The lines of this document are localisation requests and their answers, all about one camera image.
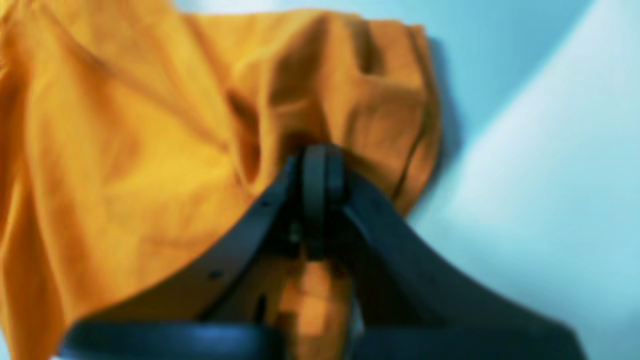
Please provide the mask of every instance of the orange cloth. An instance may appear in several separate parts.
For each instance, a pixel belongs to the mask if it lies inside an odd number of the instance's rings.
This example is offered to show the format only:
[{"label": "orange cloth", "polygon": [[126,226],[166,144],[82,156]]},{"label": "orange cloth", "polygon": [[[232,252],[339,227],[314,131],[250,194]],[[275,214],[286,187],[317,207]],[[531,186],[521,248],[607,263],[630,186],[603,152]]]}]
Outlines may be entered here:
[{"label": "orange cloth", "polygon": [[440,137],[419,26],[159,0],[0,0],[0,318],[14,360],[224,234],[331,141],[406,213]]}]

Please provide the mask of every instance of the orange fabric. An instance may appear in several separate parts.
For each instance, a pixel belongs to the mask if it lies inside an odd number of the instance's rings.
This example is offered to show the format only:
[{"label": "orange fabric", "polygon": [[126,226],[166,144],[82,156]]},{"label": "orange fabric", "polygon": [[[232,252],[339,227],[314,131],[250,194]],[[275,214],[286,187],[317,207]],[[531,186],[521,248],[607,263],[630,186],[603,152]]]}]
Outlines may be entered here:
[{"label": "orange fabric", "polygon": [[0,318],[12,359],[215,243],[303,143],[406,213],[440,124],[419,26],[159,0],[0,0]]}]

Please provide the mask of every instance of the orange garment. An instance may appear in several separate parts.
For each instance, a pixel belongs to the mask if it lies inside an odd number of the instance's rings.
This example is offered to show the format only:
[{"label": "orange garment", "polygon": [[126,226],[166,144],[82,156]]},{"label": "orange garment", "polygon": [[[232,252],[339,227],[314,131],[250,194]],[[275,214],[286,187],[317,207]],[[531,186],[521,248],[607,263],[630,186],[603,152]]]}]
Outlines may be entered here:
[{"label": "orange garment", "polygon": [[12,359],[212,246],[334,142],[406,213],[440,136],[419,26],[159,0],[0,0],[0,318]]}]

